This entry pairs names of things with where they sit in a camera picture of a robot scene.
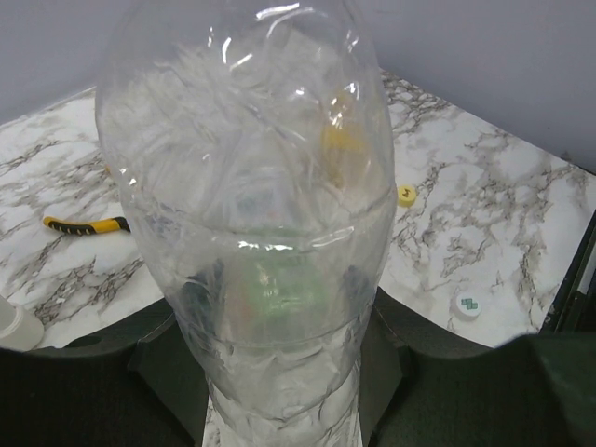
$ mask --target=white bottle cap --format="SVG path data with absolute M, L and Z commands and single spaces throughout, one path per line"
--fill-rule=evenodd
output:
M 44 325 L 19 305 L 0 296 L 0 347 L 28 351 L 44 336 Z
M 472 321 L 481 314 L 482 303 L 473 293 L 462 293 L 452 302 L 452 310 L 463 321 Z

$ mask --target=bottle cap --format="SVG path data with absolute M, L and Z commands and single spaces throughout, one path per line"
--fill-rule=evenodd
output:
M 416 189 L 410 184 L 403 184 L 398 188 L 398 205 L 401 207 L 410 208 L 417 197 Z
M 471 321 L 481 314 L 482 304 L 472 293 L 462 293 L 454 298 L 452 309 L 459 319 Z

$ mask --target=tool with yellow handle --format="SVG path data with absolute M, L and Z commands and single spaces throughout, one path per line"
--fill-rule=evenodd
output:
M 112 219 L 96 222 L 69 222 L 55 217 L 46 217 L 44 218 L 44 225 L 52 230 L 76 236 L 98 235 L 119 230 L 130 232 L 129 223 L 124 217 L 113 217 Z

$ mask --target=green object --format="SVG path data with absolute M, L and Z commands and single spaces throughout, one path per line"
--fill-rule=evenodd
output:
M 478 309 L 478 303 L 475 303 L 474 300 L 472 300 L 471 298 L 466 298 L 462 300 L 462 305 L 464 305 L 467 310 Z
M 269 252 L 247 268 L 244 280 L 249 308 L 257 322 L 321 311 L 328 303 L 320 272 L 303 254 Z

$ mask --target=white wall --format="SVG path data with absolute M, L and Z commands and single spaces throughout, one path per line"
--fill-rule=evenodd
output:
M 596 170 L 596 1 L 357 1 L 382 66 Z M 130 3 L 0 0 L 0 122 L 90 87 Z

